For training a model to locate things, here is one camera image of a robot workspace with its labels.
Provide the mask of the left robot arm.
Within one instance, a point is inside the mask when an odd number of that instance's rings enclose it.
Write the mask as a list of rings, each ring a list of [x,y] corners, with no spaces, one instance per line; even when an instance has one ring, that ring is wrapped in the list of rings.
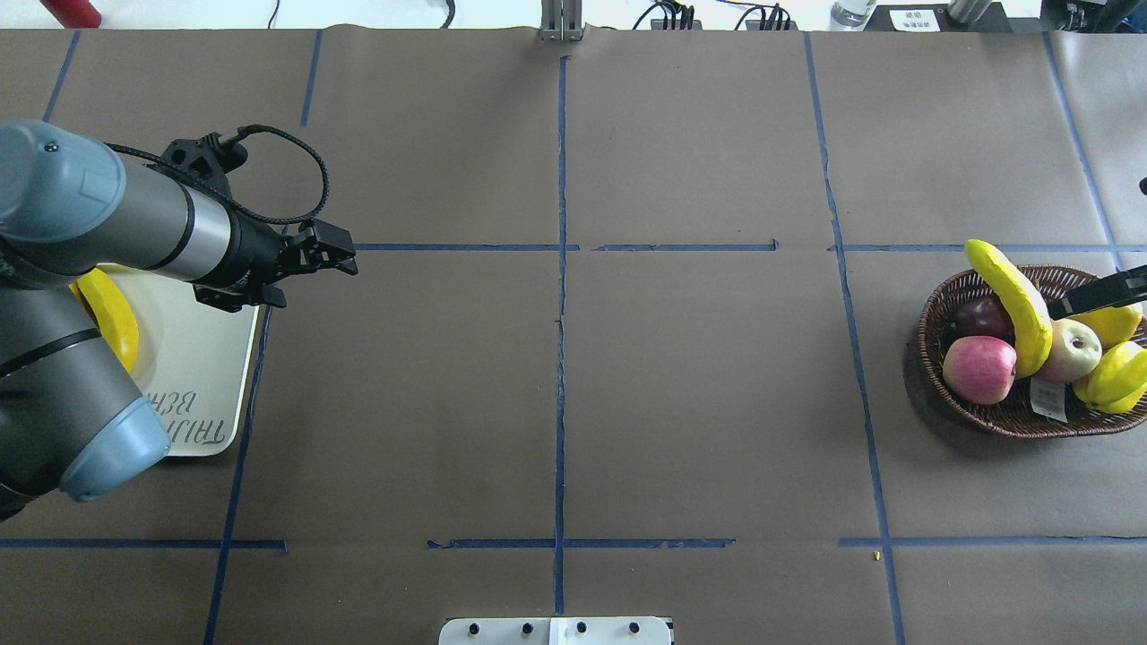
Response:
[[[245,138],[279,135],[314,160],[318,203],[291,218],[237,203],[229,173]],[[159,155],[44,121],[8,121],[3,151],[3,520],[55,490],[94,502],[169,454],[167,429],[116,356],[97,298],[102,264],[189,283],[225,312],[286,305],[280,283],[335,269],[356,275],[348,230],[320,220],[331,176],[318,151],[263,124],[175,139]]]

